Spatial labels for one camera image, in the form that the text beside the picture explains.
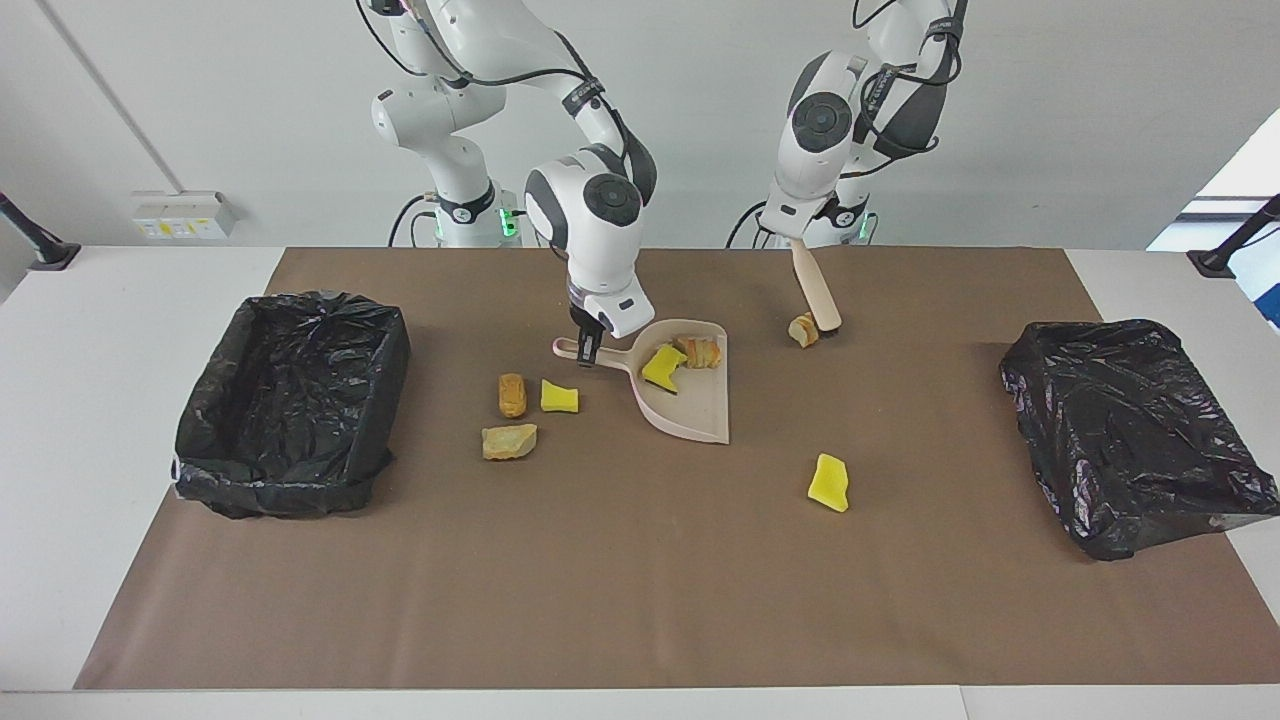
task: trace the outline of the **dustpan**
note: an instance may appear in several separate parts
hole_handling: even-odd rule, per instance
[[[678,368],[672,380],[680,395],[672,395],[646,383],[640,370],[659,347],[678,336],[716,338],[721,364],[701,370]],[[556,338],[552,352],[576,360],[577,341]],[[650,425],[678,438],[728,445],[728,334],[724,328],[703,320],[658,320],[640,331],[631,350],[599,348],[595,363],[630,375],[636,404]]]

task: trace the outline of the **blue object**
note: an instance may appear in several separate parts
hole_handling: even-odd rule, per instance
[[[1262,297],[1254,300],[1253,305],[1262,311],[1266,319],[1280,325],[1280,284],[1262,293]]]

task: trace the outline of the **white table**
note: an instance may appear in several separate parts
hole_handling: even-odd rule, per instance
[[[0,305],[0,717],[1268,717],[1280,685],[556,692],[70,693],[169,486],[177,419],[279,249],[86,247]],[[1105,319],[1187,351],[1263,468],[1280,470],[1280,336],[1181,255],[1069,252]],[[1280,521],[1230,534],[1280,618]]]

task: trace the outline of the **white backdrop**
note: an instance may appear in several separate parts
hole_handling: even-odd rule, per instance
[[[129,192],[165,177],[46,1],[6,0],[0,22],[0,187],[63,237],[141,243]],[[799,70],[861,46],[845,0],[527,4],[657,156],[650,246],[722,243],[763,197]],[[401,73],[347,0],[54,8],[179,183],[230,199],[233,243],[379,243],[430,186],[370,126]],[[941,147],[879,176],[877,242],[1144,247],[1280,105],[1274,0],[974,0],[968,26]],[[466,135],[515,190],[581,140],[529,88]]]

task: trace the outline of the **dustpan handle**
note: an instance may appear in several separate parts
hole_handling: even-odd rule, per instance
[[[554,352],[557,357],[577,360],[577,341],[567,337],[558,337],[554,342],[552,342],[552,352]],[[621,350],[613,350],[612,347],[600,347],[595,351],[595,364],[604,365],[605,368],[613,368],[616,370],[630,373],[630,351],[623,352]]]

